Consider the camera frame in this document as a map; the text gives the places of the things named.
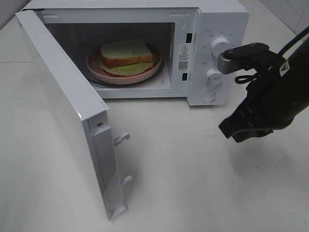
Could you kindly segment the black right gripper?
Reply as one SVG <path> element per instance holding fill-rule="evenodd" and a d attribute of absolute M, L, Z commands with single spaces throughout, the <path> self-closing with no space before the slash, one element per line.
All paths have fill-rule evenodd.
<path fill-rule="evenodd" d="M 287 72 L 249 103 L 243 100 L 218 127 L 226 138 L 241 143 L 286 128 L 308 106 L 309 75 Z"/>

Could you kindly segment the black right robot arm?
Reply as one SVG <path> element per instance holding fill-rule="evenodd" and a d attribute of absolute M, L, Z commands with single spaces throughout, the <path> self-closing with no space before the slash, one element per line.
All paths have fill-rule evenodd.
<path fill-rule="evenodd" d="M 305 40 L 287 59 L 293 45 L 309 33 L 305 28 L 279 53 L 264 43 L 228 49 L 218 56 L 218 70 L 223 74 L 239 70 L 256 71 L 235 78 L 247 84 L 247 96 L 236 110 L 224 119 L 219 129 L 237 143 L 259 138 L 289 126 L 295 116 L 309 105 L 309 41 Z"/>

